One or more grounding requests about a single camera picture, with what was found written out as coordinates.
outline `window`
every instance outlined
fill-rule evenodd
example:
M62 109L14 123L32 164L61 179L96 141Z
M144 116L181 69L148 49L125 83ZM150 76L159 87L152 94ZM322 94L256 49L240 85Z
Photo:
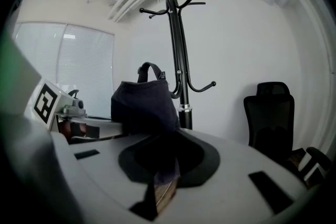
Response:
M21 23L15 28L16 44L41 76L65 92L78 89L88 115L108 117L112 88L114 36L66 24ZM31 96L26 116L33 118Z

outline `coat rack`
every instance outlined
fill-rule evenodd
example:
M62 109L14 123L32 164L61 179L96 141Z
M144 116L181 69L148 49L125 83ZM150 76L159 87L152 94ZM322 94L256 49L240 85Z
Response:
M198 90L191 84L190 69L188 61L188 52L185 42L185 35L182 23L181 12L182 9L190 5L205 5L204 2L192 2L192 0L186 0L182 5L179 5L177 0L166 0L166 9L154 12L140 8L141 13L151 14L149 18L153 18L156 15L168 14L170 32L173 45L174 67L175 67L175 80L176 86L171 97L173 99L180 99L179 118L182 128L192 129L192 108L189 104L188 86L195 92L203 92L207 89L216 86L216 82L213 81L204 88Z

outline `black office chair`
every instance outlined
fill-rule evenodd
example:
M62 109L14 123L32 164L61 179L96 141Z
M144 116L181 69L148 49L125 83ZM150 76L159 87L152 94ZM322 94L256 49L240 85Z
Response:
M257 95L244 99L249 126L249 146L284 166L302 181L316 163L328 170L331 161L318 149L309 147L309 163L298 171L288 161L293 147L294 98L283 82L265 82L257 87Z

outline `bag strap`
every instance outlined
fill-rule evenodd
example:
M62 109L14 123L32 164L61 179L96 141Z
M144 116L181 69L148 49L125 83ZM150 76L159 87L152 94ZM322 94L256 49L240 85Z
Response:
M138 83L148 81L149 67L152 67L157 80L166 79L166 73L164 71L162 72L161 69L157 65L151 62L146 62L138 69L138 74L139 74Z

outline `mesh backrest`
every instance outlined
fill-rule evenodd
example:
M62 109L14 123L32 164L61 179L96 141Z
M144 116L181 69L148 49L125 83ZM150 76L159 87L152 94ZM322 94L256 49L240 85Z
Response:
M289 94L250 96L244 99L249 145L280 161L293 146L294 99Z
M257 95L265 94L290 94L289 89L283 82L264 82L258 84Z

